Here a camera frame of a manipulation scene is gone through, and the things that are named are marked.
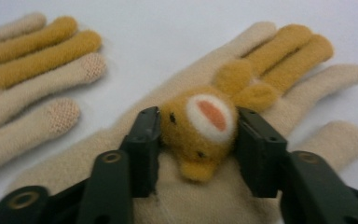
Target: toy eye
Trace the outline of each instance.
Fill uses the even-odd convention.
[[[200,158],[205,158],[206,157],[205,153],[203,153],[201,151],[197,151],[197,155],[199,155]]]
[[[175,114],[173,114],[173,112],[170,114],[170,121],[174,124],[176,124],[176,117]]]

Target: metal ring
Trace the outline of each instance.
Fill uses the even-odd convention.
[[[312,155],[312,154],[310,154],[310,153],[308,153],[308,152],[300,152],[300,153],[298,153],[298,157],[299,157],[302,161],[307,162],[307,163],[312,163],[312,164],[314,164],[314,163],[318,163],[318,162],[319,162],[319,159],[318,159],[316,156],[314,156],[314,155]]]
[[[117,162],[121,159],[121,155],[116,152],[110,152],[106,155],[103,155],[103,162],[112,163]]]
[[[39,193],[35,191],[23,192],[14,196],[8,203],[8,207],[11,209],[22,209],[36,202],[39,198]]]

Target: plush bear head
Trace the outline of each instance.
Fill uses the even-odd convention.
[[[184,177],[204,182],[232,148],[238,112],[211,86],[186,91],[160,106],[161,139],[179,160]]]

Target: white background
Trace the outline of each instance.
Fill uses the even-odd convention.
[[[358,1],[12,1],[0,0],[0,24],[40,11],[48,22],[71,15],[103,36],[107,76],[92,86],[61,93],[81,107],[75,128],[0,168],[0,199],[23,170],[74,142],[113,124],[131,104],[165,79],[220,47],[257,21],[309,26],[335,46],[335,57],[320,66],[358,63]],[[322,100],[289,138],[296,144],[332,119],[358,125],[358,86]],[[340,176],[358,189],[358,161]]]

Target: beige glove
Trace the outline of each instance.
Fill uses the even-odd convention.
[[[152,91],[111,128],[97,132],[61,155],[26,171],[9,189],[41,185],[56,194],[87,178],[95,157],[119,147],[139,111],[161,105],[182,91],[209,84],[223,64],[251,51],[275,33],[273,23],[256,23]],[[319,99],[355,83],[358,83],[358,66],[328,68],[295,85],[263,116],[287,136]],[[342,121],[330,123],[300,148],[321,154],[339,169],[358,157],[358,128]],[[161,152],[159,165],[156,195],[134,199],[135,223],[271,223],[279,217],[277,200],[252,197],[231,156],[223,162],[215,177],[202,185],[185,181],[180,176],[170,151]]]
[[[71,17],[45,23],[44,15],[34,13],[0,27],[0,165],[66,133],[79,109],[73,100],[57,99],[13,117],[42,97],[91,83],[104,72],[102,56],[94,53],[99,35],[77,32]]]

